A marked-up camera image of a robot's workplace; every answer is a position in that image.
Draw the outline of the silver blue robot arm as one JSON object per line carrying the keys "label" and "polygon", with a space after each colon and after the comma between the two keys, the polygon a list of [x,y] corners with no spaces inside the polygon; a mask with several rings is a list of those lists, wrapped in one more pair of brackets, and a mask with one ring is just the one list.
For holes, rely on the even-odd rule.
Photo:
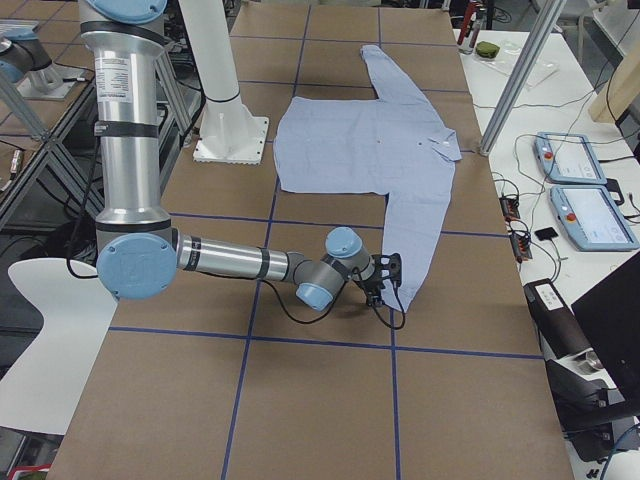
{"label": "silver blue robot arm", "polygon": [[[165,50],[162,1],[83,1],[81,34],[95,59],[105,206],[97,216],[97,273],[115,296],[144,299],[164,291],[178,270],[294,284],[297,297],[322,311],[348,282],[371,306],[382,302],[381,258],[350,228],[331,231],[325,256],[313,261],[187,235],[161,204],[156,69]],[[184,1],[183,21],[204,100],[201,161],[257,164],[269,121],[244,105],[223,5]]]}

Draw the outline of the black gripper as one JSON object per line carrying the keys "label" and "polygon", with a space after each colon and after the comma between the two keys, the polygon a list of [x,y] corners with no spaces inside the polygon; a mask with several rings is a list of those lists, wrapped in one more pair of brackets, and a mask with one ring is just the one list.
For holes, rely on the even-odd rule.
{"label": "black gripper", "polygon": [[382,280],[370,277],[366,280],[361,280],[360,287],[365,293],[368,306],[381,307],[384,305],[384,301],[382,300],[382,291],[385,289],[385,286]]}

